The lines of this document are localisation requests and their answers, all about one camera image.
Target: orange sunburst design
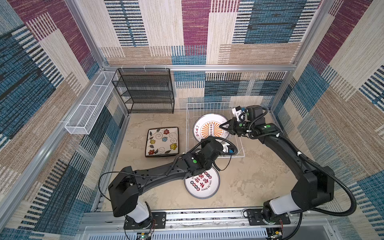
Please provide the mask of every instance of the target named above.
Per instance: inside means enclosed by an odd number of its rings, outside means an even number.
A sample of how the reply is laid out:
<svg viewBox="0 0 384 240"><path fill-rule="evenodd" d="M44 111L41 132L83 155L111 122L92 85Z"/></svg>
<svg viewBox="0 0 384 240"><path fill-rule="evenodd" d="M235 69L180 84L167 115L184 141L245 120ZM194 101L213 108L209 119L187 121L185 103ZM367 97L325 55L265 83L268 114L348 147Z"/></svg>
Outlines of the orange sunburst design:
<svg viewBox="0 0 384 240"><path fill-rule="evenodd" d="M201 136L206 138L208 136L221 137L223 130L219 128L218 122L207 122L201 127Z"/></svg>

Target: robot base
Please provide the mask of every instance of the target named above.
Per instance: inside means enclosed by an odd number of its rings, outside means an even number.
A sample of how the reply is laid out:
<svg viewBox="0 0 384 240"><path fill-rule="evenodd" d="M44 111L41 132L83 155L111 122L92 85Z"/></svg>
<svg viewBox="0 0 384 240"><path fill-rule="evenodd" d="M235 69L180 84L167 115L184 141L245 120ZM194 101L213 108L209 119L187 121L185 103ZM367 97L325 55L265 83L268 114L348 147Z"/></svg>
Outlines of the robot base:
<svg viewBox="0 0 384 240"><path fill-rule="evenodd" d="M166 227L166 212L152 212L152 216L148 218L148 220L144 220L142 223L137 224L133 218L127 217L124 223L125 230L134 230L134 229L150 229L152 227L153 222L152 219L156 220L155 229L161 229Z"/></svg>
<svg viewBox="0 0 384 240"><path fill-rule="evenodd" d="M263 221L262 209L247 209L245 210L245 212L247 213L249 225L251 226L268 225L267 223L265 223L265 221ZM283 222L283 224L291 224L291 220L289 219L287 214L281 215L280 219Z"/></svg>

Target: mounting plate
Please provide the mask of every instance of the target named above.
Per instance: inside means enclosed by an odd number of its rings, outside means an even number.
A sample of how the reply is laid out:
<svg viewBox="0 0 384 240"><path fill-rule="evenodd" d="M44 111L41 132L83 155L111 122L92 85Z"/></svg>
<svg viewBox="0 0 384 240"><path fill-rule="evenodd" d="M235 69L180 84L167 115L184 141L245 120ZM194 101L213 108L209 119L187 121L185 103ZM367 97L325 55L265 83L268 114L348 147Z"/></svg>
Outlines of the mounting plate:
<svg viewBox="0 0 384 240"><path fill-rule="evenodd" d="M247 216L248 216L247 218L248 218L249 225L251 226L267 225L263 221L262 209L247 209L245 210L245 212L247 213ZM291 224L291 220L289 219L288 215L287 217L285 215L282 215L280 219L283 222L283 224Z"/></svg>
<svg viewBox="0 0 384 240"><path fill-rule="evenodd" d="M161 229L166 227L167 213L166 212L152 212L152 217L156 220L155 229ZM124 222L125 230L134 230L141 229L138 224L133 220L133 218L128 217L128 221Z"/></svg>

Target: wall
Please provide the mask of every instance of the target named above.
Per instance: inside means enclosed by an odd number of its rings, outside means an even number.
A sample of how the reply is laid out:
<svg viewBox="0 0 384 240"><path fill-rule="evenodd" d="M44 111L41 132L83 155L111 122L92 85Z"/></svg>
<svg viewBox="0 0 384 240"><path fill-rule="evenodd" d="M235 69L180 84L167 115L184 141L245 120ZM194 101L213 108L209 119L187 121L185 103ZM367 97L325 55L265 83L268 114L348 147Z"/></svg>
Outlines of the wall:
<svg viewBox="0 0 384 240"><path fill-rule="evenodd" d="M98 66L64 0L0 0L0 200Z"/></svg>
<svg viewBox="0 0 384 240"><path fill-rule="evenodd" d="M237 65L293 63L320 0L77 3L111 66ZM175 108L204 101L268 106L284 77L277 74L174 72Z"/></svg>
<svg viewBox="0 0 384 240"><path fill-rule="evenodd" d="M223 102L224 107L268 107L286 72L171 72L175 109L187 103Z"/></svg>
<svg viewBox="0 0 384 240"><path fill-rule="evenodd" d="M1 200L99 66L64 0L0 0L0 13ZM65 136L0 239L73 238L120 131L117 97L90 135Z"/></svg>
<svg viewBox="0 0 384 240"><path fill-rule="evenodd" d="M384 1L337 0L274 114L289 138L355 194L344 239L384 236ZM333 211L349 199L336 186Z"/></svg>
<svg viewBox="0 0 384 240"><path fill-rule="evenodd" d="M0 239L74 238L83 213L91 211L124 120L117 97L111 93L89 135L65 135Z"/></svg>

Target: plate rim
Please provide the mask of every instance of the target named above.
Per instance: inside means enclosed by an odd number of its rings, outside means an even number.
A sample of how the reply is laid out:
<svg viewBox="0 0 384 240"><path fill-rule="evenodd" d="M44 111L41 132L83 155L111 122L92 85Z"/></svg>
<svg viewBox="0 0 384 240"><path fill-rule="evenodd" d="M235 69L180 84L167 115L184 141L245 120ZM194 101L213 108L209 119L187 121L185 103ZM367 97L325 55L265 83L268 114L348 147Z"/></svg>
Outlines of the plate rim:
<svg viewBox="0 0 384 240"><path fill-rule="evenodd" d="M187 192L189 192L190 195L192 195L193 197L195 197L197 199L208 199L208 198L212 197L213 195L215 195L217 193L218 189L220 188L220 175L219 175L218 171L214 167L211 167L211 169L215 170L215 172L217 173L217 177L218 177L218 185L217 185L216 191L214 193L212 193L211 195L209 195L208 197L198 197L198 196L194 195L193 193L191 193L188 190L187 182L186 182L187 178L186 178L186 179L184 179L184 185L185 185L185 189L187 190Z"/></svg>

